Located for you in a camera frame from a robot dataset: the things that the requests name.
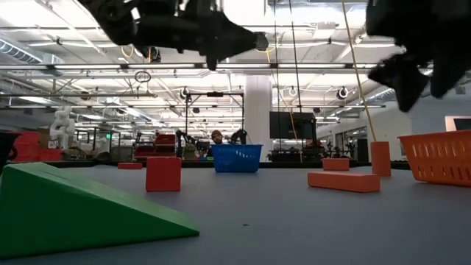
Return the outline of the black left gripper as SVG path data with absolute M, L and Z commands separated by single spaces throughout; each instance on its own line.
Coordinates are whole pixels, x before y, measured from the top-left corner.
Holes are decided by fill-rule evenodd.
M 135 0 L 134 46 L 192 50 L 206 56 L 207 68 L 252 49 L 264 51 L 269 41 L 264 32 L 253 32 L 233 23 L 218 11 L 216 0 Z M 224 46 L 223 32 L 234 46 Z

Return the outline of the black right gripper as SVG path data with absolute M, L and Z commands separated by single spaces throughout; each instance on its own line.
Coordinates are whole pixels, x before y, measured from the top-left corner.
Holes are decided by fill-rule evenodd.
M 435 53 L 431 95 L 442 98 L 471 70 L 471 0 L 368 0 L 366 33 L 393 38 L 409 49 L 430 46 Z M 429 77 L 419 71 L 426 58 L 408 52 L 382 60 L 368 78 L 395 91 L 398 108 L 407 113 Z

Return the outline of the red rectangular block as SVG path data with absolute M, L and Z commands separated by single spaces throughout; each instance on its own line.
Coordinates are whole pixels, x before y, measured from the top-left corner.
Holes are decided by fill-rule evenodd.
M 176 157 L 150 157 L 146 161 L 147 192 L 177 192 L 181 189 L 182 161 Z

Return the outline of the orange plastic basket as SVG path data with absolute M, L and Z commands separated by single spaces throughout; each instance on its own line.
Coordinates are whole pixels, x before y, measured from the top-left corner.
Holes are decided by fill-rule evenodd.
M 400 136 L 414 179 L 471 187 L 471 130 Z

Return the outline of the white square column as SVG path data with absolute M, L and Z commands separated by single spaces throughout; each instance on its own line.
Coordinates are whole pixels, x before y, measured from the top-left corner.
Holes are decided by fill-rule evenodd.
M 260 162 L 272 148 L 269 135 L 269 113 L 272 110 L 272 82 L 269 76 L 246 76 L 244 87 L 244 127 L 249 142 L 261 144 Z

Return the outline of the orange cylinder block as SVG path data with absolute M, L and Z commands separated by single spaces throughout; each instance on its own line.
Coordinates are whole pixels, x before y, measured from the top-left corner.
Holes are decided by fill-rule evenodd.
M 371 143 L 370 149 L 372 156 L 372 173 L 381 177 L 390 177 L 392 175 L 392 170 L 389 142 L 374 141 Z

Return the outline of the black monitor on stand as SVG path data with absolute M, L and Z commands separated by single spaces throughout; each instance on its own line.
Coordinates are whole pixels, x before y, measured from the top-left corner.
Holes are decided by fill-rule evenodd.
M 312 113 L 269 113 L 271 139 L 316 139 L 316 119 Z

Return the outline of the blue plastic basket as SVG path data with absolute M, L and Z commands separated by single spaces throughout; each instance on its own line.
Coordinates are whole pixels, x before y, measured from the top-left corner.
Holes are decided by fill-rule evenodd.
M 218 144 L 211 147 L 218 173 L 256 173 L 261 160 L 261 144 Z

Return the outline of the orange flat rectangular block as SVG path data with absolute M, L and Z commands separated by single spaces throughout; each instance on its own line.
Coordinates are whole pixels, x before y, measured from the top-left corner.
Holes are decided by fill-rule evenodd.
M 370 193 L 380 191 L 381 180 L 380 177 L 375 174 L 309 172 L 308 185 L 315 188 Z

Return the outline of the white robot statue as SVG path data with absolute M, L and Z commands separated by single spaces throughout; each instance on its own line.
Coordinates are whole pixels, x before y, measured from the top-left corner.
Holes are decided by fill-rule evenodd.
M 49 128 L 49 149 L 68 149 L 75 132 L 75 121 L 70 118 L 71 107 L 59 107 Z

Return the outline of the red storage bin stack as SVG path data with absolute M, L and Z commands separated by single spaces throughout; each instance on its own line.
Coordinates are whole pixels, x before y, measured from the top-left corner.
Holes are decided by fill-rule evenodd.
M 34 131 L 20 131 L 20 136 L 15 140 L 14 147 L 17 155 L 13 162 L 52 162 L 62 158 L 60 149 L 41 149 L 40 133 Z

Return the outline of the green wedge block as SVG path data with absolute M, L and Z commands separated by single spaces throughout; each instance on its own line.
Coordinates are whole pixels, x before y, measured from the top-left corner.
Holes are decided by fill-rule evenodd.
M 0 177 L 0 259 L 198 235 L 184 213 L 45 163 Z

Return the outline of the black metal frame rig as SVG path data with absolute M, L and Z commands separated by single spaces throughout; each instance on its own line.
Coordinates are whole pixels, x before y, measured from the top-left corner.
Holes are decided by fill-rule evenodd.
M 241 144 L 246 144 L 247 132 L 244 130 L 245 100 L 244 100 L 243 92 L 222 92 L 222 91 L 210 91 L 206 93 L 188 92 L 187 98 L 185 99 L 185 133 L 188 132 L 188 110 L 201 96 L 212 97 L 212 98 L 220 98 L 220 97 L 228 96 L 241 108 L 241 129 L 239 129 L 237 132 L 235 132 L 231 136 L 230 142 L 234 144 L 236 140 L 238 139 L 241 142 Z

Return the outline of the white-framed wall screen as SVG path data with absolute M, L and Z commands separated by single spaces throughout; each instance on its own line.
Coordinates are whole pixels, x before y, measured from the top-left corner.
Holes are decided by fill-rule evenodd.
M 445 129 L 447 132 L 471 130 L 471 116 L 445 116 Z

